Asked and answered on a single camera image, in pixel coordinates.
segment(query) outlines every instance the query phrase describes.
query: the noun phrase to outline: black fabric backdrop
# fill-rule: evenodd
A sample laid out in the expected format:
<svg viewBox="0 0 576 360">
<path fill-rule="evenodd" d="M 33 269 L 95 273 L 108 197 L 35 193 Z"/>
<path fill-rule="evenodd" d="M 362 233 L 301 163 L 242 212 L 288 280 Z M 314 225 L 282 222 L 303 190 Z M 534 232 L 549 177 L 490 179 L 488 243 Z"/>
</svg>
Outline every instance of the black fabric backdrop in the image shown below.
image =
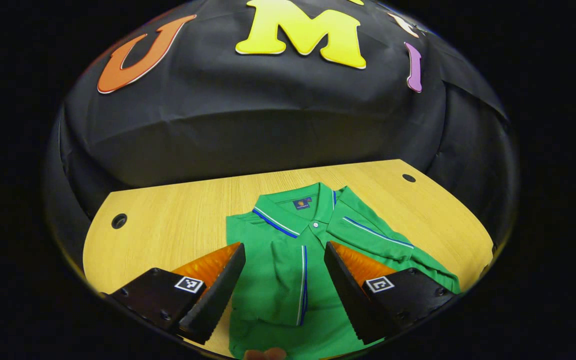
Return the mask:
<svg viewBox="0 0 576 360">
<path fill-rule="evenodd" d="M 52 242 L 39 187 L 55 114 L 78 75 L 176 5 L 0 3 L 0 358 L 193 358 L 80 281 Z M 398 6 L 493 84 L 518 132 L 522 187 L 515 230 L 485 278 L 374 357 L 576 358 L 576 2 Z"/>
<path fill-rule="evenodd" d="M 245 0 L 186 2 L 136 26 L 90 64 L 55 125 L 66 177 L 87 216 L 111 191 L 402 159 L 464 203 L 498 246 L 517 209 L 519 164 L 493 88 L 446 41 L 420 30 L 414 38 L 375 2 L 295 4 L 311 18 L 335 9 L 359 20 L 366 68 L 322 59 L 326 38 L 299 55 L 283 30 L 281 55 L 237 54 L 256 13 Z M 158 28 L 192 14 L 147 75 L 110 94 L 96 91 L 112 51 L 150 35 L 132 48 L 128 68 L 146 55 Z M 406 85 L 405 42 L 422 54 L 421 93 Z M 51 221 L 69 227 L 63 216 Z M 82 239 L 62 241 L 79 260 Z"/>
</svg>

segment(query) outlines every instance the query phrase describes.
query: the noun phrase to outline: white stripe trim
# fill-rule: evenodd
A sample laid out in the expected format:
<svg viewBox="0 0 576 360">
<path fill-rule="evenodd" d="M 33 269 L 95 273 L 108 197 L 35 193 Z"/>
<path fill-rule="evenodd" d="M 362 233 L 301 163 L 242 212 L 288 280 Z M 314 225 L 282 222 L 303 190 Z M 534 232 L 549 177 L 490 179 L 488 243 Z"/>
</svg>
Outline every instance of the white stripe trim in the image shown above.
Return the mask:
<svg viewBox="0 0 576 360">
<path fill-rule="evenodd" d="M 378 237 L 380 237 L 380 238 L 382 238 L 382 239 L 384 239 L 384 240 L 388 240 L 389 242 L 393 242 L 393 243 L 395 243 L 395 244 L 400 244 L 400 245 L 403 245 L 403 246 L 405 246 L 405 247 L 407 247 L 407 248 L 410 248 L 410 249 L 414 249 L 414 248 L 415 248 L 412 244 L 405 243 L 405 242 L 403 242 L 403 241 L 394 240 L 394 239 L 389 239 L 388 237 L 385 237 L 384 235 L 378 234 L 378 233 L 376 233 L 375 231 L 368 230 L 367 228 L 363 228 L 363 227 L 357 225 L 356 223 L 350 221 L 350 220 L 347 219 L 347 218 L 342 218 L 342 219 L 344 219 L 345 221 L 347 221 L 348 224 L 350 224 L 350 225 L 354 225 L 354 226 L 356 226 L 357 228 L 359 228 L 359 229 L 361 229 L 361 230 L 363 230 L 363 231 L 369 232 L 370 234 L 377 235 Z"/>
<path fill-rule="evenodd" d="M 262 209 L 260 209 L 260 208 L 258 208 L 258 207 L 256 207 L 256 206 L 254 207 L 254 209 L 256 209 L 258 212 L 260 212 L 261 214 L 263 214 L 263 216 L 265 216 L 265 217 L 267 217 L 268 219 L 274 221 L 275 224 L 281 226 L 282 228 L 290 231 L 291 233 L 293 233 L 293 234 L 295 234 L 295 235 L 299 235 L 299 232 L 292 231 L 292 230 L 290 230 L 290 228 L 287 228 L 286 226 L 283 226 L 281 223 L 279 223 L 279 221 L 277 221 L 276 219 L 273 219 L 272 217 L 270 217 L 269 214 L 266 214 L 265 212 L 263 212 Z"/>
<path fill-rule="evenodd" d="M 297 312 L 297 325 L 302 322 L 302 307 L 304 307 L 304 280 L 306 280 L 306 256 L 304 246 L 301 246 L 301 292 L 299 294 L 299 312 Z"/>
</svg>

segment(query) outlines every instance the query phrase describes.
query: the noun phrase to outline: shirt logo label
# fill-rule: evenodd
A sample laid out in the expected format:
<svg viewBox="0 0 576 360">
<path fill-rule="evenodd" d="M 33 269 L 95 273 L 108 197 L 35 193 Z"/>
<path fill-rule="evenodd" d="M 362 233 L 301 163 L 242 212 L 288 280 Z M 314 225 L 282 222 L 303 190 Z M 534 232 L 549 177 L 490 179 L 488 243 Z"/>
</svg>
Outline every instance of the shirt logo label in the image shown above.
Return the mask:
<svg viewBox="0 0 576 360">
<path fill-rule="evenodd" d="M 202 284 L 204 284 L 204 282 L 201 280 L 184 276 L 181 278 L 181 280 L 179 280 L 178 283 L 176 283 L 176 285 L 174 285 L 174 287 L 177 289 L 185 290 L 186 292 L 197 294 L 199 288 L 202 287 Z"/>
<path fill-rule="evenodd" d="M 294 204 L 294 207 L 297 210 L 302 210 L 302 209 L 307 209 L 310 208 L 310 202 L 313 201 L 313 198 L 311 197 L 307 197 L 307 198 L 301 198 L 299 200 L 294 200 L 292 201 L 292 203 Z"/>
<path fill-rule="evenodd" d="M 390 280 L 388 280 L 386 276 L 366 280 L 366 283 L 368 284 L 368 287 L 373 293 L 382 292 L 384 290 L 388 290 L 395 287 L 395 285 L 393 285 L 393 283 Z"/>
</svg>

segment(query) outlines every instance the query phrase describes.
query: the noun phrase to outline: shirt sleeve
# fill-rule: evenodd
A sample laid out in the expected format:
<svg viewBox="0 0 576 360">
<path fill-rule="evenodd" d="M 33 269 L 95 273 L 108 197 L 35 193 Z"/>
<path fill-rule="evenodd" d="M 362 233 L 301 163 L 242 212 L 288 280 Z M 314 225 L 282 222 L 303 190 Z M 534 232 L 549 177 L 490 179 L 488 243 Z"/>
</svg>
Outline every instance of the shirt sleeve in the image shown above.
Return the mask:
<svg viewBox="0 0 576 360">
<path fill-rule="evenodd" d="M 397 271 L 414 267 L 451 292 L 455 294 L 461 292 L 459 278 L 454 273 L 448 271 L 444 265 L 421 248 L 411 244 L 406 236 L 392 230 L 388 223 L 361 199 L 355 196 L 348 203 L 348 206 L 358 214 L 361 214 L 361 216 L 354 219 L 346 216 L 346 219 L 341 219 L 342 221 L 339 221 L 339 223 L 347 229 L 352 229 L 354 226 L 358 230 L 364 230 L 363 233 L 372 233 L 375 236 L 374 240 L 361 241 L 359 239 L 365 239 L 365 237 L 359 236 L 359 232 L 355 230 L 358 235 L 354 239 L 348 239 L 352 245 L 367 252 L 366 255 L 382 262 L 386 266 L 393 267 Z"/>
<path fill-rule="evenodd" d="M 295 240 L 292 237 L 288 239 L 277 238 L 276 232 L 268 231 L 262 223 L 238 216 L 226 218 L 227 244 L 241 242 L 246 246 L 246 264 L 232 294 L 234 316 L 302 325 L 307 307 L 307 249 L 290 241 Z"/>
</svg>

